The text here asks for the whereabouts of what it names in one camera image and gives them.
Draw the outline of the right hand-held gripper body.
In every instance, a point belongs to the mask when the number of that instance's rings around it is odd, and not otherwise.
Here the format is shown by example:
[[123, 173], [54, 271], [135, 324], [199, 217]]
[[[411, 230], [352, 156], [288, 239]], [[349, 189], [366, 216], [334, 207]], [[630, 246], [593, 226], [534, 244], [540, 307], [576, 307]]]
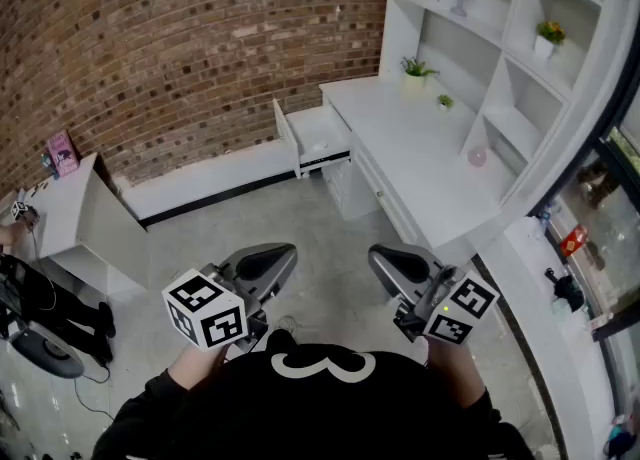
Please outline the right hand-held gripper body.
[[416, 303], [399, 305], [394, 323], [411, 342], [426, 337], [464, 345], [499, 297], [475, 271], [449, 265], [427, 283]]

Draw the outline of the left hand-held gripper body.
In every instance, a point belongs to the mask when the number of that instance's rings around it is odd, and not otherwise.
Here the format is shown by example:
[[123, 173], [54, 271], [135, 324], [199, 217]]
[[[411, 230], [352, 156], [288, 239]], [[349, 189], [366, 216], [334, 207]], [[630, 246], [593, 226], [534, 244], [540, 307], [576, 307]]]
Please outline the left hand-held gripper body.
[[201, 351], [233, 344], [249, 352], [268, 330], [264, 306], [239, 283], [235, 260], [191, 269], [162, 291], [171, 324]]

